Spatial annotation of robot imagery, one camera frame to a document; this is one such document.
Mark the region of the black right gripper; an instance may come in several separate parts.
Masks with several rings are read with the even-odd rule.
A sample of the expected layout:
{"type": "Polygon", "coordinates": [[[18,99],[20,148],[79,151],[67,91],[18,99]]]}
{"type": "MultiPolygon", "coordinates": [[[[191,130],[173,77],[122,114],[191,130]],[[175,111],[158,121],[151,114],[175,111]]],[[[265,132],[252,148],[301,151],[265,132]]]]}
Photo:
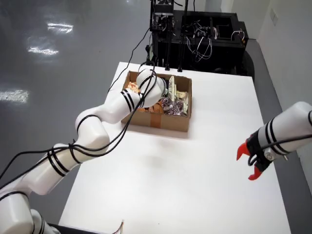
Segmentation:
{"type": "Polygon", "coordinates": [[[257,180],[262,171],[265,171],[268,166],[271,164],[271,161],[267,160],[264,156],[263,150],[260,147],[258,141],[258,133],[253,133],[246,140],[246,142],[242,143],[237,149],[236,160],[239,160],[242,155],[249,155],[248,165],[254,165],[254,173],[251,174],[248,179],[250,181],[257,180]]]}

